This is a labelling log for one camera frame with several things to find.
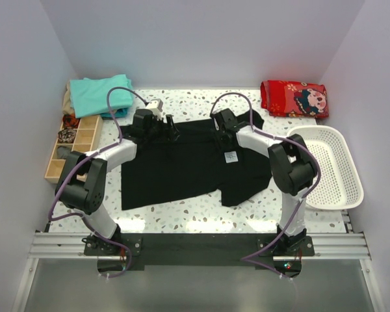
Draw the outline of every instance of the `beige cloth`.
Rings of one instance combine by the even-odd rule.
[[[64,113],[64,115],[75,115],[75,111],[71,107],[71,84],[69,81],[66,84],[64,101],[62,102],[62,112]]]

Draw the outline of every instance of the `gray floor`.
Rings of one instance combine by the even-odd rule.
[[[308,261],[294,279],[295,311],[374,311],[359,261]],[[40,261],[26,312],[278,312],[293,285],[249,267],[149,266],[108,283],[95,260]]]

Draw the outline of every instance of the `black cloth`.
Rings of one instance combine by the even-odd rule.
[[[248,121],[248,112],[237,117]],[[253,112],[253,123],[263,127]],[[123,126],[126,134],[129,126]],[[271,178],[267,157],[236,148],[237,162],[226,162],[218,148],[212,119],[176,124],[175,142],[153,141],[138,150],[136,158],[122,164],[122,209],[182,200],[221,190],[224,206],[248,200],[268,187]]]

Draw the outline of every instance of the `speckled tabletop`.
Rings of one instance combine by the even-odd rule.
[[[172,114],[174,122],[201,120],[209,117],[211,103],[224,92],[238,91],[250,98],[253,108],[265,120],[263,130],[275,135],[286,135],[287,131],[298,125],[314,125],[312,118],[279,118],[268,115],[260,107],[259,90],[137,90],[145,99],[163,100],[163,114]],[[132,122],[134,112],[144,105],[135,99],[126,118],[120,125]],[[229,107],[235,114],[248,110],[241,97],[227,96],[218,107]],[[104,121],[99,146],[103,147],[117,140],[118,132],[111,120]],[[281,216],[281,192],[273,179],[266,190],[236,207],[221,206],[221,194],[216,190],[209,194],[149,205],[122,211],[121,166],[107,174],[104,205],[110,216],[120,225],[123,232],[143,233],[272,233]],[[55,216],[70,211],[58,203]],[[307,208],[305,222],[308,233],[345,233],[345,225],[340,211],[322,211]],[[77,217],[52,222],[49,232],[89,232]]]

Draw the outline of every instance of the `white wall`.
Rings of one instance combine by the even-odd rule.
[[[317,82],[363,0],[41,0],[81,77],[137,86]]]
[[[37,0],[0,1],[0,312],[9,311],[53,188],[43,179],[73,68]]]
[[[366,0],[322,78],[328,125],[350,146],[365,189],[353,225],[367,237],[390,311],[390,0]]]

